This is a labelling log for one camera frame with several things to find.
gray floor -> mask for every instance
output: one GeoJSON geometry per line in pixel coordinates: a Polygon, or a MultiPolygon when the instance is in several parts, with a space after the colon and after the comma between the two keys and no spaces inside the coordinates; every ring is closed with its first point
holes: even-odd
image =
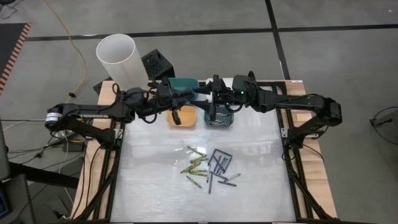
{"type": "MultiPolygon", "coordinates": [[[[73,35],[271,26],[265,2],[260,0],[50,2],[73,35]]],[[[396,1],[278,0],[272,4],[279,27],[398,23],[396,1]]],[[[17,8],[10,19],[0,22],[32,22],[31,37],[65,35],[43,1],[26,1],[17,8]]],[[[280,37],[291,78],[303,80],[307,92],[332,97],[342,105],[343,124],[330,128],[320,140],[338,216],[396,223],[398,147],[377,136],[369,118],[398,103],[398,30],[294,32],[280,37]]],[[[76,103],[96,103],[91,87],[107,77],[95,56],[99,41],[76,41],[88,63],[88,79],[76,103]]],[[[283,79],[271,33],[142,37],[136,43],[142,55],[159,49],[178,77],[204,79],[214,73],[232,77],[253,70],[257,78],[283,79]]],[[[81,74],[81,60],[68,41],[26,42],[0,97],[2,118],[43,118],[47,108],[66,99],[81,74]]],[[[394,127],[383,129],[398,142],[394,127]]],[[[11,150],[40,147],[49,138],[43,124],[22,124],[5,135],[11,150]]],[[[63,157],[60,149],[52,149],[28,165],[45,167],[63,157]]]]}

wooden board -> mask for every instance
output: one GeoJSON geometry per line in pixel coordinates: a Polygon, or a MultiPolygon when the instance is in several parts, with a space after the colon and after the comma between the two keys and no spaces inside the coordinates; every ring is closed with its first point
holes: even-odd
{"type": "MultiPolygon", "coordinates": [[[[289,95],[304,95],[306,94],[304,84],[302,81],[295,81],[289,80],[285,81],[287,87],[287,94],[289,95]]],[[[110,105],[114,101],[114,93],[112,92],[112,84],[113,81],[104,81],[101,89],[101,93],[99,94],[98,104],[99,105],[110,105]]],[[[295,126],[300,126],[304,122],[308,121],[312,114],[309,111],[298,111],[292,110],[292,116],[295,126]]],[[[284,119],[285,126],[287,126],[287,118],[286,112],[282,110],[282,117],[284,119]]],[[[93,125],[98,128],[109,128],[111,121],[108,119],[94,119],[93,125]]],[[[317,140],[304,140],[304,144],[314,148],[318,152],[320,152],[319,143],[317,140]]],[[[88,175],[90,173],[90,163],[93,159],[93,155],[97,150],[99,144],[97,141],[91,141],[88,143],[87,151],[86,151],[86,158],[85,162],[85,181],[83,183],[83,173],[80,176],[78,190],[76,192],[75,202],[73,205],[73,212],[77,209],[77,213],[75,217],[79,216],[79,214],[84,210],[86,207],[86,197],[88,192],[88,175]],[[77,208],[79,199],[81,194],[83,194],[83,198],[81,200],[80,206],[77,208]]],[[[100,175],[102,170],[102,165],[104,161],[104,153],[105,151],[100,149],[95,157],[95,161],[93,163],[92,171],[91,171],[91,184],[90,184],[90,194],[89,194],[89,201],[95,195],[98,190],[98,184],[100,181],[100,175]]],[[[307,181],[307,188],[314,196],[315,200],[323,207],[323,209],[327,212],[327,214],[336,217],[336,210],[335,205],[333,203],[333,198],[331,196],[330,187],[328,183],[328,178],[326,175],[325,166],[322,162],[322,159],[319,155],[312,152],[310,149],[304,147],[300,150],[300,155],[302,158],[304,175],[307,181]]],[[[111,160],[109,161],[108,170],[113,164],[114,153],[111,154],[111,160]]],[[[303,218],[307,217],[305,213],[305,206],[303,195],[301,191],[297,189],[300,213],[303,218]]],[[[101,202],[101,209],[99,213],[99,218],[105,217],[105,210],[106,205],[108,202],[108,194],[109,188],[106,190],[102,202],[101,202]]]]}

striped tape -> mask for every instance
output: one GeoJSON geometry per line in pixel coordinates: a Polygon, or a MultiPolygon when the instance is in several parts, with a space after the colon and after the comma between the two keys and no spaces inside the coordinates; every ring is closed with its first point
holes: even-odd
{"type": "Polygon", "coordinates": [[[17,44],[14,47],[14,50],[11,52],[10,59],[8,60],[6,67],[0,76],[0,95],[1,95],[4,87],[6,86],[8,78],[10,77],[12,68],[14,67],[15,63],[17,62],[18,55],[22,50],[22,46],[24,45],[25,39],[26,39],[27,34],[29,33],[31,27],[32,27],[32,24],[30,22],[25,24],[25,27],[23,28],[21,35],[19,36],[17,44]]]}

white cylinder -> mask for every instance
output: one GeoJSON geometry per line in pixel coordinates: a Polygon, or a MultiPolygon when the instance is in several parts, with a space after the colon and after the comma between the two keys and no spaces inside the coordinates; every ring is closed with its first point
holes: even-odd
{"type": "Polygon", "coordinates": [[[105,37],[98,44],[96,54],[120,89],[147,87],[147,72],[136,43],[128,35],[114,34],[105,37]]]}

plastic sheet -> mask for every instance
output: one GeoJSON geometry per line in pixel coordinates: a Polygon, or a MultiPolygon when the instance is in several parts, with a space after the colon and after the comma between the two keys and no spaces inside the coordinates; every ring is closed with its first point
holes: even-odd
{"type": "MultiPolygon", "coordinates": [[[[111,221],[294,221],[276,112],[243,108],[226,129],[206,126],[198,108],[197,116],[189,129],[169,126],[164,114],[154,124],[135,120],[126,126],[111,221]],[[214,149],[232,154],[224,176],[242,173],[231,181],[237,187],[219,184],[213,176],[208,194],[206,177],[189,175],[202,185],[199,189],[180,174],[198,157],[186,145],[209,158],[214,149]]],[[[207,169],[207,162],[197,169],[207,169]]]]}

